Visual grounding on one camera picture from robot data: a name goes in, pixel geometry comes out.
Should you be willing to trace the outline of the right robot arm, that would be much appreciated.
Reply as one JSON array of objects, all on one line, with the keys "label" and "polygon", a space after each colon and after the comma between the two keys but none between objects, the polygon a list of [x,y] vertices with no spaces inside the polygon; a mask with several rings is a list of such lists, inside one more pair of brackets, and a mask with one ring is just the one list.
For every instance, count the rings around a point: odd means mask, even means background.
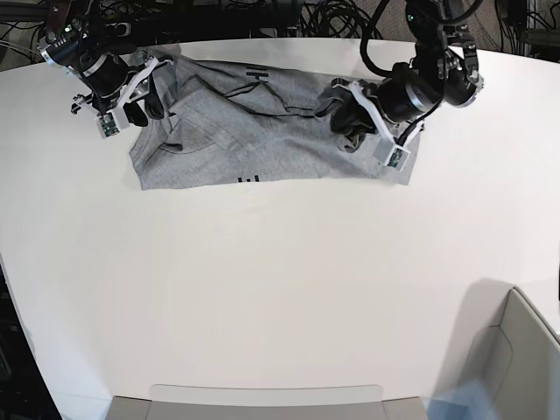
[{"label": "right robot arm", "polygon": [[71,112],[92,113],[103,137],[165,117],[153,73],[173,58],[142,52],[136,63],[128,63],[124,58],[138,50],[131,30],[130,22],[107,21],[98,1],[86,1],[68,9],[59,29],[47,29],[38,49],[45,62],[65,69],[89,89],[73,97]]}]

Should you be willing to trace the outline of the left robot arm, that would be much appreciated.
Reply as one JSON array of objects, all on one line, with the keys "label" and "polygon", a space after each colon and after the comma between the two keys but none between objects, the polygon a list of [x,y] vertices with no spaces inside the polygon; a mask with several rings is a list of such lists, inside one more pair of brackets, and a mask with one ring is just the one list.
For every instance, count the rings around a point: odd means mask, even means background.
[{"label": "left robot arm", "polygon": [[368,134],[403,150],[442,103],[465,107],[483,87],[477,46],[466,22],[479,2],[465,8],[460,1],[408,1],[405,17],[416,55],[389,70],[368,55],[368,42],[387,5],[379,2],[362,26],[359,48],[363,64],[381,82],[334,79],[315,112],[330,117],[332,132],[343,137],[339,148],[348,153],[357,151]]}]

